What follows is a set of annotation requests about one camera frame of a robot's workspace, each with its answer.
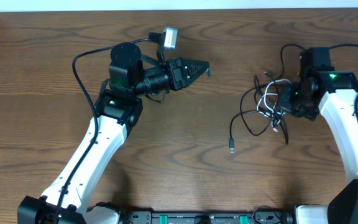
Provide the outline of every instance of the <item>white backdrop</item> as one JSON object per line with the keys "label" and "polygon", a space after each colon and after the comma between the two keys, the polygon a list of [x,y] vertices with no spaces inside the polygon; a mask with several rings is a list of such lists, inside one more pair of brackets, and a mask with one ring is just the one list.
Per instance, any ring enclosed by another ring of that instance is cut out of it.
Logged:
{"label": "white backdrop", "polygon": [[358,7],[358,0],[0,0],[0,12]]}

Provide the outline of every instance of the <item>table surface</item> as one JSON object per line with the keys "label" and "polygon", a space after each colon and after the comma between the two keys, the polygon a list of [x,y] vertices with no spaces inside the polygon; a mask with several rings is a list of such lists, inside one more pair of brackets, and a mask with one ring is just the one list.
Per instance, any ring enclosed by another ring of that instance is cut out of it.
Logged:
{"label": "table surface", "polygon": [[[322,117],[287,116],[290,143],[269,129],[251,136],[238,119],[229,153],[229,122],[243,92],[264,71],[281,71],[279,51],[358,44],[358,9],[0,13],[0,223],[15,223],[26,196],[39,197],[81,142],[91,111],[71,70],[79,53],[179,30],[167,57],[209,61],[200,77],[163,104],[144,110],[99,181],[90,205],[112,201],[154,210],[252,210],[329,203],[344,187],[344,169]],[[140,44],[155,56],[155,45]],[[299,50],[284,53],[285,77],[296,80]],[[358,78],[358,49],[331,52],[337,70]],[[78,61],[95,100],[109,76],[109,52]],[[246,98],[244,109],[254,109]],[[252,129],[268,121],[246,117]]]}

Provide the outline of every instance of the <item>wooden tabletop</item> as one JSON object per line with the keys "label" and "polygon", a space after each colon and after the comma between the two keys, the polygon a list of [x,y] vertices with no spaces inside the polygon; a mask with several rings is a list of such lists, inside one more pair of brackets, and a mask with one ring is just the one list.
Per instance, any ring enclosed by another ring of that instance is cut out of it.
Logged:
{"label": "wooden tabletop", "polygon": [[[83,139],[91,111],[72,70],[73,57],[100,47],[179,29],[167,57],[209,61],[212,77],[172,92],[163,104],[144,98],[143,112],[97,185],[91,205],[112,201],[154,210],[252,210],[329,203],[344,169],[322,117],[286,116],[290,143],[269,129],[251,136],[238,119],[229,153],[229,122],[243,92],[264,71],[281,70],[279,51],[358,44],[358,9],[0,13],[0,223],[15,223],[26,195],[39,197]],[[139,44],[155,56],[155,45]],[[295,80],[299,50],[284,53]],[[331,52],[337,70],[358,78],[358,49]],[[78,61],[95,100],[109,76],[109,52]],[[246,98],[244,109],[254,109]],[[254,130],[268,120],[246,116]]]}

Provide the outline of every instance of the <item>white wall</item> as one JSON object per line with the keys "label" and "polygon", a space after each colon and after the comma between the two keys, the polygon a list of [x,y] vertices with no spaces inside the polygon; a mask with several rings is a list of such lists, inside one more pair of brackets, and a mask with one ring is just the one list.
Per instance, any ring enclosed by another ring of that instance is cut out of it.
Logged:
{"label": "white wall", "polygon": [[0,12],[358,7],[358,0],[0,0]]}

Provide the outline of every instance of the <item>cable connector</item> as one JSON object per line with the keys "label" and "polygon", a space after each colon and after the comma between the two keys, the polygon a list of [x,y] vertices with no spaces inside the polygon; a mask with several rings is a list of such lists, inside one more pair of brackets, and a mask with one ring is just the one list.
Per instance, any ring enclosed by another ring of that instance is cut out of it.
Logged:
{"label": "cable connector", "polygon": [[234,152],[234,139],[229,140],[229,148],[230,148],[230,152],[233,153]]}

